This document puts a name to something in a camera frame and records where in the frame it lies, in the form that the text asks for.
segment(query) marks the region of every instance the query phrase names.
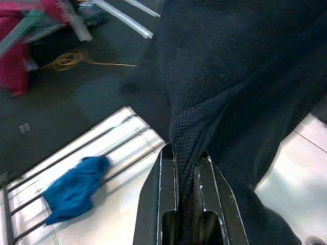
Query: white floor tile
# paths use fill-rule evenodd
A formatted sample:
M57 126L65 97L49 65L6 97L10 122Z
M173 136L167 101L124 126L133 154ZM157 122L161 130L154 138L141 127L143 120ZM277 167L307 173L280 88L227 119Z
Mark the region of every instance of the white floor tile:
M304 241L327 241L327 153L296 133L282 144L273 169L256 190Z

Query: white pipe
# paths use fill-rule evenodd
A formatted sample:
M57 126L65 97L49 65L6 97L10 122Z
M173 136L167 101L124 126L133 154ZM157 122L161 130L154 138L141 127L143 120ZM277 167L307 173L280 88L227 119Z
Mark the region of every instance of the white pipe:
M117 19L121 20L123 23L128 25L130 28L141 34L144 38L152 38L153 33L142 26L140 23L129 17L127 14L124 14L122 11L116 9L114 6L105 2L104 0L93 0L93 3L105 10L109 14L113 15Z
M138 9L141 9L142 11L152 15L153 17L160 17L160 14L157 12L154 12L152 9L149 9L147 6L143 5L137 0L124 0L128 2L130 5L133 5L134 7L137 7Z

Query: blue cloth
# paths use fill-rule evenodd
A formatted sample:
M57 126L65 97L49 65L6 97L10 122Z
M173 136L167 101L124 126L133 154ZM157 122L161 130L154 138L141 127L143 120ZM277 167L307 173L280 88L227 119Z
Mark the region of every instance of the blue cloth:
M91 196L101 186L110 162L106 157L87 157L56 180L43 197L52 210L47 225L75 218L92 208Z

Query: yellow cord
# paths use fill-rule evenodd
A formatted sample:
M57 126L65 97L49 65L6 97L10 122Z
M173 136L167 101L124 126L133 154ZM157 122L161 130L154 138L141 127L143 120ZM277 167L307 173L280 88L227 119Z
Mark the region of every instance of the yellow cord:
M130 64L95 62L89 57L86 50L70 50L60 55L57 59L55 59L55 61L42 67L42 69L51 67L55 71L70 70L73 69L80 62L85 62L91 65L119 65L119 66L137 67L137 65L130 65Z

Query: black trousers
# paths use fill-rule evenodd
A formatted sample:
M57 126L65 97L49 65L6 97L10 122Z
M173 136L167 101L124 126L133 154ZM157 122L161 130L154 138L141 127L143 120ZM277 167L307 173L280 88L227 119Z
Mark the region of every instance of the black trousers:
M235 193L251 245L300 244L254 189L327 91L326 23L326 1L165 1L130 85L148 103L136 111L176 154L179 244L192 244L193 171L204 150Z

